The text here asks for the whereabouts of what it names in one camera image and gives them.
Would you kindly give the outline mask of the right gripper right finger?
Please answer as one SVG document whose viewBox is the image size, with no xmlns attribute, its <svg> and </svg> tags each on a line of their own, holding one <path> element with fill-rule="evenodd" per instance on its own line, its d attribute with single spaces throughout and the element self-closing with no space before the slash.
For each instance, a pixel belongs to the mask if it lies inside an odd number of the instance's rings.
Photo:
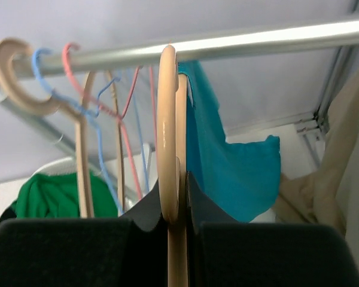
<svg viewBox="0 0 359 287">
<path fill-rule="evenodd" d="M 344 239 L 316 224 L 241 223 L 187 174 L 190 286 L 359 286 Z"/>
</svg>

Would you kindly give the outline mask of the teal t shirt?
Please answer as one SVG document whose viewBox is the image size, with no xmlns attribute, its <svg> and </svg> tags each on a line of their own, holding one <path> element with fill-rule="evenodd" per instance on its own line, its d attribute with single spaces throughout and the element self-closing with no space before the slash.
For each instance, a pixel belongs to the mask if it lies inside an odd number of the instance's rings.
<svg viewBox="0 0 359 287">
<path fill-rule="evenodd" d="M 269 210 L 279 193 L 280 138 L 228 143 L 219 103 L 198 61 L 182 62 L 187 77 L 186 168 L 200 189 L 228 215 L 250 222 Z"/>
</svg>

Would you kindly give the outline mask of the wooden hanger with teal shirt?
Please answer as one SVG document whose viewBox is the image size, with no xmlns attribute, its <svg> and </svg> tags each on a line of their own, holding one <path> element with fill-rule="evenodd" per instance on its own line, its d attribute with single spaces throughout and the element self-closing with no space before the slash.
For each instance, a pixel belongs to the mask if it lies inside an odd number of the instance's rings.
<svg viewBox="0 0 359 287">
<path fill-rule="evenodd" d="M 187 76 L 173 46 L 162 51 L 157 88 L 157 171 L 162 216 L 168 223 L 168 286 L 188 286 L 186 231 Z"/>
</svg>

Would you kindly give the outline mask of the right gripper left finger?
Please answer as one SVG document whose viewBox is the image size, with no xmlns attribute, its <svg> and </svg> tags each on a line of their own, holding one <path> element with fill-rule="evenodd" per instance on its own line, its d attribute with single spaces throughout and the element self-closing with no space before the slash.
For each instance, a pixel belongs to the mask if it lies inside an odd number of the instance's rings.
<svg viewBox="0 0 359 287">
<path fill-rule="evenodd" d="M 166 286 L 167 225 L 154 187 L 119 218 L 0 224 L 0 286 Z"/>
</svg>

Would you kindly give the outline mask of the green t shirt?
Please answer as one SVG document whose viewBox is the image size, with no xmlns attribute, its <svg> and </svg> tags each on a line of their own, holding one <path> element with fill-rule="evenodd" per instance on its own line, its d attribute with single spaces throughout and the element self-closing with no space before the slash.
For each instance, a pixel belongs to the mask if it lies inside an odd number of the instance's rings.
<svg viewBox="0 0 359 287">
<path fill-rule="evenodd" d="M 90 183 L 95 216 L 118 217 L 106 183 L 93 174 Z M 33 175 L 21 186 L 10 208 L 17 218 L 79 218 L 77 174 Z"/>
</svg>

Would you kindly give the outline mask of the beige wooden hanger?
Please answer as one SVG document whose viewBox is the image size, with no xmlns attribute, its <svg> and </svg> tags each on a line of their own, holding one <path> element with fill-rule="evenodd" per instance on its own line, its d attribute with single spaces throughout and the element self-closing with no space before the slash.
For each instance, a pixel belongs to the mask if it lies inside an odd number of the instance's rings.
<svg viewBox="0 0 359 287">
<path fill-rule="evenodd" d="M 95 218 L 90 183 L 89 155 L 87 150 L 87 126 L 89 121 L 74 111 L 68 104 L 53 99 L 49 92 L 46 100 L 36 99 L 25 91 L 16 77 L 13 60 L 16 56 L 32 56 L 34 51 L 27 42 L 19 39 L 7 38 L 0 41 L 0 88 L 5 94 L 23 110 L 37 116 L 45 116 L 62 111 L 75 124 L 75 153 L 77 162 L 77 187 L 80 217 Z M 89 101 L 80 102 L 88 108 Z"/>
</svg>

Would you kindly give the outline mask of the pink wire hanger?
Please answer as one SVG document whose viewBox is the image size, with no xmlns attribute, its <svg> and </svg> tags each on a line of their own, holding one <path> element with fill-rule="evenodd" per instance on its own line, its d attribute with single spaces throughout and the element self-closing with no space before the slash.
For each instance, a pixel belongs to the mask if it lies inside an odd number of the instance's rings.
<svg viewBox="0 0 359 287">
<path fill-rule="evenodd" d="M 133 155 L 132 155 L 129 136 L 127 134 L 127 128 L 126 128 L 126 126 L 125 126 L 125 124 L 123 122 L 123 119 L 126 116 L 127 111 L 129 109 L 130 103 L 133 103 L 133 107 L 134 107 L 134 110 L 135 110 L 136 123 L 137 123 L 137 128 L 138 128 L 138 136 L 139 136 L 139 141 L 140 141 L 140 148 L 141 148 L 141 159 L 142 159 L 142 166 L 143 166 L 143 171 L 144 171 L 145 190 L 146 190 L 146 192 L 148 192 L 150 190 L 150 188 L 149 188 L 149 182 L 148 182 L 147 160 L 145 158 L 145 150 L 144 150 L 144 143 L 143 143 L 143 140 L 142 140 L 142 129 L 141 129 L 141 123 L 140 123 L 140 120 L 139 120 L 138 108 L 137 108 L 136 100 L 133 99 L 133 92 L 135 90 L 136 82 L 137 82 L 137 79 L 138 79 L 138 74 L 139 74 L 139 71 L 142 69 L 142 66 L 138 66 L 135 69 L 135 73 L 134 73 L 134 76 L 133 76 L 132 81 L 131 81 L 131 87 L 130 87 L 130 90 L 129 90 L 129 94 L 128 94 L 128 97 L 127 97 L 127 100 L 126 100 L 125 107 L 120 112 L 118 110 L 117 93 L 115 91 L 115 82 L 118 81 L 119 78 L 117 78 L 117 77 L 114 78 L 112 76 L 112 73 L 110 71 L 108 71 L 107 76 L 109 78 L 109 83 L 98 93 L 98 95 L 96 97 L 93 97 L 91 95 L 91 92 L 86 91 L 85 89 L 83 89 L 80 86 L 78 80 L 76 79 L 76 77 L 74 76 L 74 73 L 72 72 L 71 59 L 70 59 L 70 50 L 71 49 L 79 50 L 80 46 L 78 44 L 74 43 L 74 42 L 69 42 L 63 47 L 63 50 L 62 50 L 62 63 L 63 63 L 63 68 L 64 68 L 64 71 L 65 71 L 65 75 L 67 76 L 67 78 L 70 81 L 70 83 L 72 84 L 72 86 L 76 89 L 77 92 L 79 92 L 80 96 L 82 96 L 83 99 L 89 100 L 91 103 L 96 105 L 96 110 L 95 111 L 86 111 L 86 114 L 90 118 L 96 118 L 96 117 L 98 117 L 98 115 L 101 112 L 104 112 L 104 113 L 108 114 L 109 116 L 113 117 L 116 120 L 116 134 L 119 137 L 119 139 L 118 139 L 118 147 L 119 148 L 122 147 L 122 140 L 124 139 L 125 144 L 126 144 L 126 149 L 127 149 L 127 156 L 128 156 L 128 159 L 129 159 L 130 166 L 132 168 L 133 178 L 134 178 L 134 181 L 135 181 L 137 196 L 138 196 L 139 199 L 142 199 L 143 196 L 144 196 L 144 193 L 142 192 L 141 184 L 139 182 L 137 169 L 136 169 L 135 162 L 134 162 Z M 107 106 L 102 101 L 100 101 L 101 94 L 104 91 L 106 91 L 108 88 L 110 88 L 110 87 L 112 88 L 112 94 L 113 94 L 113 98 L 114 98 L 114 109 L 111 109 L 109 106 Z"/>
</svg>

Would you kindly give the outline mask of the light blue wire hanger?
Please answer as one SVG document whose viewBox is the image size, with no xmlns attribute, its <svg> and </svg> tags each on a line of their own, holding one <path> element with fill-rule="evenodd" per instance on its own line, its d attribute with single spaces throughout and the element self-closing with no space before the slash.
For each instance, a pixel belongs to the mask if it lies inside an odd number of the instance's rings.
<svg viewBox="0 0 359 287">
<path fill-rule="evenodd" d="M 49 83 L 44 79 L 44 77 L 41 73 L 41 69 L 40 69 L 41 55 L 42 54 L 50 54 L 50 53 L 51 53 L 51 50 L 48 48 L 39 48 L 36 51 L 34 51 L 32 57 L 31 57 L 31 66 L 32 66 L 32 71 L 34 73 L 34 76 L 39 81 L 39 83 L 41 84 L 43 89 L 50 93 L 50 95 L 53 99 L 56 99 L 56 100 L 61 101 L 62 103 L 68 104 L 68 106 L 70 108 L 73 108 L 74 111 L 78 111 L 80 113 L 80 115 L 84 116 L 84 118 L 86 118 L 89 121 L 89 123 L 95 128 L 96 133 L 97 133 L 97 139 L 98 139 L 98 159 L 99 159 L 101 171 L 103 173 L 105 182 L 107 183 L 107 186 L 111 192 L 111 195 L 114 199 L 114 202 L 117 206 L 117 210 L 118 210 L 119 214 L 122 215 L 122 214 L 124 214 L 124 191 L 123 191 L 124 184 L 122 183 L 122 180 L 124 179 L 123 152 L 122 152 L 123 143 L 122 143 L 122 147 L 119 148 L 119 151 L 118 151 L 119 155 L 117 156 L 118 163 L 120 164 L 120 167 L 118 168 L 118 171 L 120 172 L 120 174 L 118 175 L 118 183 L 121 186 L 115 190 L 113 188 L 113 185 L 110 180 L 110 176 L 108 174 L 107 168 L 104 163 L 103 150 L 102 150 L 101 128 L 95 121 L 96 118 L 90 118 L 86 114 L 86 111 L 95 111 L 95 110 L 85 108 L 82 103 L 78 103 L 78 101 L 76 101 L 75 99 L 68 97 L 68 96 L 61 95 L 59 92 L 56 91 L 56 89 L 52 88 L 51 85 L 49 85 Z"/>
</svg>

